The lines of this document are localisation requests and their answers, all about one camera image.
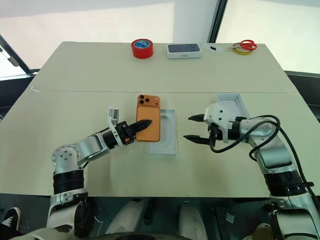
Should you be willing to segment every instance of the shoe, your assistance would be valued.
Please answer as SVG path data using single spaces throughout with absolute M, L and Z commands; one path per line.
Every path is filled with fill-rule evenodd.
M 256 239 L 273 240 L 271 226 L 267 223 L 260 223 L 251 235 L 244 237 L 242 240 Z
M 17 207 L 12 207 L 6 212 L 4 216 L 4 221 L 2 222 L 2 224 L 18 231 L 20 220 L 21 220 L 20 209 Z

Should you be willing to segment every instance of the yellow tape roll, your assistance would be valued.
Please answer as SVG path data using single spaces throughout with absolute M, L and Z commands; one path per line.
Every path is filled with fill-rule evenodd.
M 243 49 L 240 45 L 239 45 L 239 42 L 235 43 L 232 45 L 233 47 L 236 47 L 236 48 L 232 48 L 232 50 L 237 53 L 237 54 L 240 54 L 240 55 L 249 55 L 252 53 L 251 50 L 247 50 L 247 49 Z

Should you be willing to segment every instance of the black sneaker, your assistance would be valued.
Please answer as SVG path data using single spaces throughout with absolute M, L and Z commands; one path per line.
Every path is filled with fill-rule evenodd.
M 21 220 L 20 209 L 17 207 L 12 207 L 6 212 L 4 216 L 4 221 L 2 222 L 2 224 L 18 231 L 20 220 Z

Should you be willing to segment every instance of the red tape roll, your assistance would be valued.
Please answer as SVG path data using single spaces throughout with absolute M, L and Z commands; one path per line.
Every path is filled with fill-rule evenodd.
M 154 44 L 149 39 L 137 39 L 131 43 L 132 53 L 138 59 L 147 59 L 154 54 Z

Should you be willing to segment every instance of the white sticker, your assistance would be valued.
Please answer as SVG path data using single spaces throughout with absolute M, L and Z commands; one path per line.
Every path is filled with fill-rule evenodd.
M 229 121 L 229 122 L 227 123 L 227 128 L 228 128 L 228 129 L 232 129 L 232 124 L 233 124 L 233 123 Z
M 36 93 L 39 93 L 39 92 L 40 92 L 40 90 L 39 90 L 38 88 L 34 87 L 34 86 L 31 86 L 31 90 L 32 90 L 32 91 L 35 91 Z

